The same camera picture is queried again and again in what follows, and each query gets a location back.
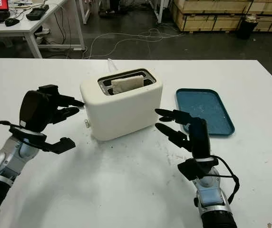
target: desk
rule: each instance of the desk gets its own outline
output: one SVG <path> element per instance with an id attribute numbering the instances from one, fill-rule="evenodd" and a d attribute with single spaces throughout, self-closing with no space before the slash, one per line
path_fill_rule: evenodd
<path id="1" fill-rule="evenodd" d="M 79 45 L 37 45 L 33 33 L 58 9 L 60 9 L 67 1 L 72 5 L 75 12 L 75 23 L 78 30 Z M 81 25 L 78 17 L 75 0 L 48 0 L 46 4 L 49 9 L 40 20 L 28 20 L 26 16 L 16 25 L 6 27 L 5 24 L 0 24 L 0 37 L 25 37 L 28 46 L 35 58 L 42 58 L 39 48 L 80 48 L 85 49 L 84 40 L 81 31 Z"/>
<path id="2" fill-rule="evenodd" d="M 114 60 L 118 69 L 148 68 L 164 83 L 161 107 L 175 109 L 179 88 L 218 92 L 235 126 L 229 138 L 211 138 L 240 178 L 231 209 L 238 227 L 272 223 L 272 76 L 255 60 Z M 24 94 L 59 85 L 81 99 L 79 85 L 108 73 L 107 60 L 0 59 L 0 120 L 19 121 Z M 201 228 L 195 188 L 177 164 L 191 154 L 147 127 L 98 142 L 85 127 L 86 112 L 44 130 L 54 143 L 70 137 L 76 148 L 39 152 L 24 168 L 1 206 L 0 228 Z M 179 126 L 169 123 L 179 130 Z M 0 148 L 10 136 L 0 127 Z M 217 167 L 225 172 L 222 165 Z M 232 180 L 223 180 L 229 195 Z"/>

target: wires on floor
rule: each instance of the wires on floor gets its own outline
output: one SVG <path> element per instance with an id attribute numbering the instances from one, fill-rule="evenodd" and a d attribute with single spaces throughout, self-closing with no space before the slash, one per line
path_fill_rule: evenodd
<path id="1" fill-rule="evenodd" d="M 131 37 L 135 37 L 135 38 L 128 38 L 128 39 L 123 39 L 119 42 L 117 42 L 114 46 L 114 48 L 107 54 L 105 55 L 92 55 L 93 53 L 93 46 L 94 46 L 94 43 L 95 41 L 100 38 L 100 37 L 103 37 L 103 36 L 107 36 L 107 35 L 124 35 L 124 36 L 131 36 Z M 142 32 L 138 35 L 133 35 L 133 34 L 127 34 L 127 33 L 119 33 L 119 32 L 111 32 L 111 33 L 106 33 L 106 34 L 102 34 L 102 35 L 99 35 L 97 36 L 92 44 L 91 44 L 91 47 L 90 47 L 90 53 L 89 53 L 89 56 L 88 57 L 84 57 L 84 54 L 82 54 L 82 59 L 90 59 L 92 57 L 106 57 L 106 56 L 109 56 L 111 55 L 116 47 L 118 46 L 118 44 L 124 42 L 124 41 L 144 41 L 144 42 L 159 42 L 159 41 L 162 41 L 163 39 L 165 38 L 174 38 L 174 37 L 181 37 L 183 36 L 184 33 L 180 33 L 178 35 L 171 35 L 171 34 L 167 34 L 167 33 L 163 33 L 163 32 L 160 32 L 158 29 L 156 28 L 151 28 L 149 29 L 148 31 L 146 32 Z"/>
<path id="2" fill-rule="evenodd" d="M 70 56 L 65 55 L 65 54 L 51 55 L 51 56 L 47 56 L 47 57 L 44 57 L 44 58 L 51 58 L 51 57 L 55 57 L 55 56 L 64 56 L 65 58 L 69 58 L 69 59 L 71 59 L 71 57 L 70 57 Z"/>

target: computer mouse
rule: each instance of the computer mouse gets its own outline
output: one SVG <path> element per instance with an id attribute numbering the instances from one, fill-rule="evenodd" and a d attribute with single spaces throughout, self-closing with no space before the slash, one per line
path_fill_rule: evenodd
<path id="1" fill-rule="evenodd" d="M 15 24 L 18 24 L 20 22 L 20 20 L 18 20 L 18 19 L 15 19 L 15 18 L 7 18 L 6 20 L 5 20 L 5 25 L 7 26 L 7 27 L 9 27 L 9 26 L 13 26 L 13 25 L 15 25 Z"/>

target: white cable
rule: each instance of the white cable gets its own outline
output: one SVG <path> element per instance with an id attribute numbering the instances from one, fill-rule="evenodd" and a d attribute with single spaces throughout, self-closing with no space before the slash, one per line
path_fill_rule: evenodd
<path id="1" fill-rule="evenodd" d="M 114 70 L 111 70 L 110 65 L 112 65 L 113 68 L 114 68 L 115 70 L 118 70 L 118 68 L 116 67 L 116 65 L 115 65 L 115 63 L 113 62 L 112 59 L 108 58 L 108 59 L 107 59 L 107 63 L 108 63 L 108 71 L 109 71 L 110 73 L 111 73 L 112 71 L 114 71 Z"/>
<path id="2" fill-rule="evenodd" d="M 150 32 L 150 35 L 149 35 L 149 36 L 142 35 L 142 34 L 148 33 L 148 32 Z M 152 33 L 164 34 L 164 35 L 166 35 L 167 37 L 165 37 L 165 36 L 152 36 Z M 125 35 L 125 36 L 138 37 L 139 39 L 137 39 L 137 38 L 123 39 L 123 40 L 121 40 L 121 41 L 119 41 L 119 42 L 117 42 L 117 43 L 115 44 L 113 50 L 111 50 L 110 53 L 108 53 L 108 54 L 106 54 L 106 55 L 96 55 L 96 56 L 92 56 L 93 45 L 94 45 L 95 41 L 96 41 L 98 38 L 100 38 L 100 37 L 102 37 L 102 36 L 106 36 L 106 35 Z M 165 38 L 181 37 L 181 36 L 183 36 L 183 35 L 184 35 L 184 33 L 180 33 L 180 34 L 178 34 L 178 35 L 171 35 L 171 34 L 167 34 L 167 33 L 162 33 L 162 32 L 160 32 L 160 31 L 159 31 L 158 29 L 156 29 L 156 28 L 151 28 L 151 29 L 149 29 L 147 32 L 142 32 L 142 33 L 140 33 L 140 34 L 138 34 L 138 35 L 127 34 L 127 33 L 119 33 L 119 32 L 106 33 L 106 34 L 102 34 L 102 35 L 97 36 L 97 37 L 93 40 L 93 42 L 92 42 L 92 44 L 91 44 L 91 47 L 90 47 L 89 56 L 88 56 L 88 57 L 83 57 L 83 55 L 82 55 L 82 58 L 83 58 L 83 59 L 85 59 L 85 58 L 90 59 L 91 57 L 105 57 L 105 56 L 108 56 L 108 55 L 112 54 L 112 53 L 115 51 L 117 45 L 118 45 L 119 43 L 123 42 L 123 41 L 133 40 L 133 41 L 145 41 L 145 42 L 159 42 L 159 41 L 161 41 L 161 40 L 163 40 L 163 39 L 165 39 Z M 140 39 L 140 38 L 160 38 L 160 39 L 159 39 L 159 40 L 143 40 L 143 39 Z"/>

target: black trash can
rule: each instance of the black trash can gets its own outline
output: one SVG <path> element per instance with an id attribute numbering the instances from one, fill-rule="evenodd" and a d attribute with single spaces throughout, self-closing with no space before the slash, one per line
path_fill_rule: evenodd
<path id="1" fill-rule="evenodd" d="M 241 39 L 248 39 L 258 22 L 255 16 L 247 16 L 241 22 L 241 26 L 237 31 L 237 37 Z"/>

